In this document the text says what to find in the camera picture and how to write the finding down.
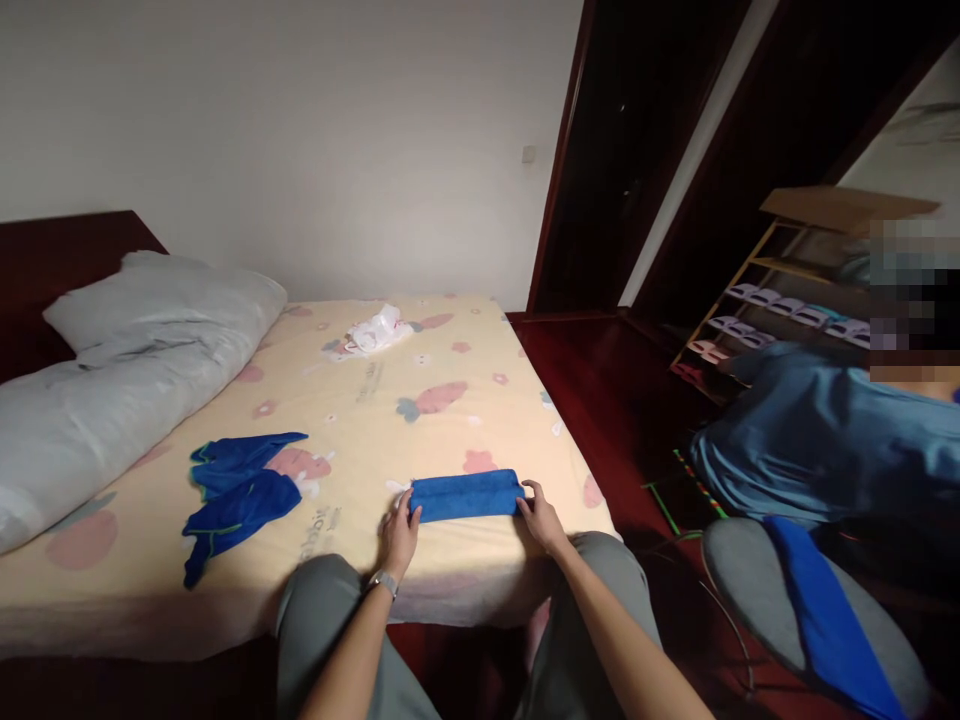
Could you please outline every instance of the door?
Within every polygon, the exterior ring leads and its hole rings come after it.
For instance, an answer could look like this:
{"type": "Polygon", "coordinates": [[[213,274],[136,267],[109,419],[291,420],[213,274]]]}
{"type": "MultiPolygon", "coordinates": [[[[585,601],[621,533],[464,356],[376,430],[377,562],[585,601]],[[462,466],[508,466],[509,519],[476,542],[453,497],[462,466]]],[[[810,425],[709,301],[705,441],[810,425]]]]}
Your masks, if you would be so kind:
{"type": "Polygon", "coordinates": [[[587,3],[588,41],[528,310],[616,307],[748,6],[587,3]]]}

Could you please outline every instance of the chair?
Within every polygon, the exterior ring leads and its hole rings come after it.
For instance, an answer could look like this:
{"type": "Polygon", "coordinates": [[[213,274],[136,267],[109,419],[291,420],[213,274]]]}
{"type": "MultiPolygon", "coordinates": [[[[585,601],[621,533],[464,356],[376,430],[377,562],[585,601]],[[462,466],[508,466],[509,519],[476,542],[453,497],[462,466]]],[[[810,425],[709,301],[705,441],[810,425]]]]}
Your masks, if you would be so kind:
{"type": "MultiPolygon", "coordinates": [[[[755,520],[712,523],[703,535],[703,561],[723,604],[788,671],[841,705],[846,699],[807,667],[797,617],[773,541],[755,520]]],[[[894,694],[909,718],[933,698],[920,660],[900,628],[857,582],[827,559],[870,641],[894,694]]]]}

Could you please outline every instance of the right hand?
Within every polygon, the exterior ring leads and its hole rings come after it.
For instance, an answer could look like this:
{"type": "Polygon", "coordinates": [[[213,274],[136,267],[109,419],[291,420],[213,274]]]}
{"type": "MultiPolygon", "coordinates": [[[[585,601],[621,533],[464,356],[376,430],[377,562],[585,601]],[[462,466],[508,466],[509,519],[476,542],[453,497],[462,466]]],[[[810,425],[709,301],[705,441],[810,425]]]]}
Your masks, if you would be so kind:
{"type": "Polygon", "coordinates": [[[527,521],[530,534],[550,555],[556,555],[570,543],[563,531],[563,525],[560,524],[560,518],[557,517],[557,511],[547,502],[540,483],[536,480],[524,480],[521,484],[533,488],[532,498],[517,498],[517,507],[527,521]]]}

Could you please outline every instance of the leg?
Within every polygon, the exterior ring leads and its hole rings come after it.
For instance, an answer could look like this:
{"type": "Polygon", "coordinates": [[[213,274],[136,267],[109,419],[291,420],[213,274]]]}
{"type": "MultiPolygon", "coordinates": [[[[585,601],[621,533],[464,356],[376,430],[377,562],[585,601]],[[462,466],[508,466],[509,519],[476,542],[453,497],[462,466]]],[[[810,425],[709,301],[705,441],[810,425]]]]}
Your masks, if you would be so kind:
{"type": "MultiPolygon", "coordinates": [[[[359,573],[339,555],[313,558],[291,576],[277,617],[277,717],[281,720],[293,720],[300,712],[362,594],[359,573]]],[[[439,720],[420,683],[386,637],[367,717],[439,720]]]]}
{"type": "MultiPolygon", "coordinates": [[[[633,619],[660,645],[647,578],[633,553],[604,533],[584,533],[574,538],[573,544],[633,619]]],[[[550,621],[537,650],[517,717],[569,720],[623,717],[566,583],[553,595],[550,621]]]]}

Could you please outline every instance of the white plastic bag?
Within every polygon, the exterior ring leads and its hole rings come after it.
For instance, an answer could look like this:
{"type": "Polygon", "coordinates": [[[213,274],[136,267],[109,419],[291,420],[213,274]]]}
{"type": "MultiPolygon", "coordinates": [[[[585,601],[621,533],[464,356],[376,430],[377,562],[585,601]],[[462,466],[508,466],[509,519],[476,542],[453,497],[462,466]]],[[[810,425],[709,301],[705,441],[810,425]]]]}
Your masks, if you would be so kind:
{"type": "Polygon", "coordinates": [[[357,323],[347,331],[349,341],[344,350],[354,355],[368,355],[403,340],[413,328],[400,319],[400,309],[384,305],[369,320],[357,323]]]}

